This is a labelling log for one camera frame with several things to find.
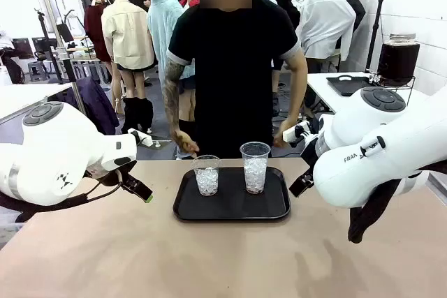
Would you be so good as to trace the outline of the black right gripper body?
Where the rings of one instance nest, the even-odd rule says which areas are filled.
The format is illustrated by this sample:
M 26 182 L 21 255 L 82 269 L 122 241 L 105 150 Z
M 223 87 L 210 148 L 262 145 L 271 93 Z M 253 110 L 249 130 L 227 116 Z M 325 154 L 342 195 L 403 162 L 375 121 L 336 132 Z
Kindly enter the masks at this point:
M 312 173 L 314 171 L 314 166 L 318 160 L 318 155 L 318 138 L 315 137 L 313 140 L 307 138 L 305 140 L 305 147 L 302 150 L 300 157 L 306 164 L 308 164 L 308 173 Z

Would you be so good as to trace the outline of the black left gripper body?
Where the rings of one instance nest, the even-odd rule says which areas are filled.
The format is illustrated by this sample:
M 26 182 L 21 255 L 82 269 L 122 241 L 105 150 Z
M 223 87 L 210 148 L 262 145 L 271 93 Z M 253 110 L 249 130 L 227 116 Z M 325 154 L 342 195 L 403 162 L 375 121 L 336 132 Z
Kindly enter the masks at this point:
M 136 183 L 136 179 L 130 175 L 130 171 L 136 165 L 136 161 L 132 161 L 125 165 L 118 167 L 117 169 L 108 172 L 104 177 L 98 179 L 104 186 L 116 186 L 119 180 L 122 181 L 125 186 L 133 186 Z

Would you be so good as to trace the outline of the person's left hand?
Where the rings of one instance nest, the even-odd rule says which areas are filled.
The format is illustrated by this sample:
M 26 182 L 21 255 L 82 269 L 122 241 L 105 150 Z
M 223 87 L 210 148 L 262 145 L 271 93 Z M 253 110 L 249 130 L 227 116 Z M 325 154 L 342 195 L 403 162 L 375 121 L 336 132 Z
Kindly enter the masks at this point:
M 273 145 L 278 148 L 284 148 L 287 145 L 287 142 L 284 141 L 283 133 L 288 129 L 295 127 L 296 121 L 292 119 L 285 119 L 280 124 L 277 133 L 274 136 Z

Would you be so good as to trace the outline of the person's right hand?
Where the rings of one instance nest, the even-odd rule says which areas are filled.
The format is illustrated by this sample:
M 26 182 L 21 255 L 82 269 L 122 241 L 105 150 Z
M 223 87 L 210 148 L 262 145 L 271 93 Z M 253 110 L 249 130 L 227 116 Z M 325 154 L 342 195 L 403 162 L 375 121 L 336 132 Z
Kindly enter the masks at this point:
M 172 138 L 182 151 L 190 154 L 200 151 L 196 142 L 194 142 L 187 133 L 181 131 L 180 129 L 175 129 L 173 131 Z

